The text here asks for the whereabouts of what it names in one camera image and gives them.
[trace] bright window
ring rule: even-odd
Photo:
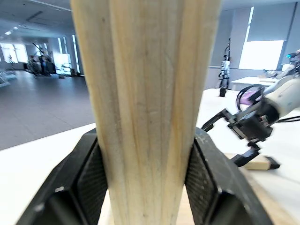
[[[58,45],[60,46],[60,53],[62,54],[62,48],[61,48],[61,40],[58,38]]]
[[[63,37],[63,40],[64,40],[65,52],[66,52],[66,54],[67,54],[67,53],[68,53],[68,49],[67,49],[67,41],[66,41],[66,38]]]
[[[80,73],[79,63],[78,63],[78,56],[77,56],[77,48],[76,48],[76,39],[75,39],[74,34],[72,35],[72,39],[73,39],[73,45],[74,45],[74,50],[75,50],[75,59],[76,59],[77,72]]]
[[[28,56],[24,45],[15,44],[15,53],[19,62],[28,62]]]
[[[15,54],[15,48],[12,44],[1,43],[0,46],[3,52],[5,62],[18,62],[17,56]]]
[[[239,69],[276,70],[284,41],[246,42]]]

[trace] desk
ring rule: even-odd
[[[216,89],[203,92],[197,126],[201,127],[225,107],[231,113],[236,111],[236,91],[228,91],[225,98],[218,95]],[[263,147],[261,153],[272,155],[282,166],[276,171],[251,173],[300,222],[299,125],[299,122],[275,124],[273,135],[260,144]],[[94,127],[95,124],[86,125],[0,151],[1,225],[17,222],[51,170],[73,150],[80,137]],[[209,134],[222,152],[243,153],[247,150],[246,141],[239,140],[227,128],[225,121],[218,121]],[[107,218],[107,214],[103,213],[101,219]]]
[[[232,90],[242,90],[245,87],[248,87],[253,84],[261,84],[262,86],[269,87],[273,83],[278,81],[274,78],[258,78],[258,77],[244,77],[235,81],[231,81],[232,84]]]

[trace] wooden plank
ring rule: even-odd
[[[71,0],[117,225],[175,224],[220,0]]]
[[[274,225],[298,225],[295,219],[260,186],[246,169],[241,169]]]
[[[235,155],[235,153],[225,153],[225,156],[229,159],[233,158]],[[268,170],[270,169],[270,166],[271,162],[264,155],[259,155],[243,167],[247,170]]]
[[[246,176],[247,181],[253,188],[258,199],[261,201],[263,207],[266,209],[268,215],[270,216],[274,225],[298,225],[299,223],[284,209],[282,206],[270,196],[265,189],[260,186],[251,174],[242,168],[241,171]],[[108,217],[109,219],[100,219],[99,224],[101,225],[115,225],[113,222],[113,216],[110,213],[109,203],[103,209],[104,213],[107,213],[103,217]],[[192,225],[194,224],[192,211],[188,201],[187,191],[184,188],[183,194],[180,202],[180,208],[177,218],[177,225]]]

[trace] white wall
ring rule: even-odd
[[[299,3],[295,13],[295,19],[292,24],[290,38],[286,44],[283,64],[288,63],[289,61],[285,56],[295,52],[298,49],[300,49],[300,4]]]
[[[231,30],[231,64],[230,64],[230,81],[241,79],[247,76],[258,76],[263,73],[262,70],[243,70],[239,69],[240,57],[242,54],[248,21],[250,16],[250,7],[239,8],[233,10],[223,11],[220,16],[219,28],[216,36],[216,43],[214,45],[213,55],[211,64],[212,66],[220,66],[221,55],[224,52],[226,47],[225,40],[227,38],[228,31]],[[232,15],[232,26],[230,26],[230,15]],[[300,49],[300,5],[298,5],[294,23],[292,25],[292,30],[290,38],[287,42],[287,47],[285,50],[284,56],[289,53],[294,52],[297,49]],[[218,83],[218,74],[220,73],[219,68],[209,68],[207,79],[205,83],[205,89],[215,88]]]
[[[220,66],[224,60],[224,50],[227,47],[233,27],[233,10],[223,11],[220,15],[214,49],[211,56],[211,66]]]

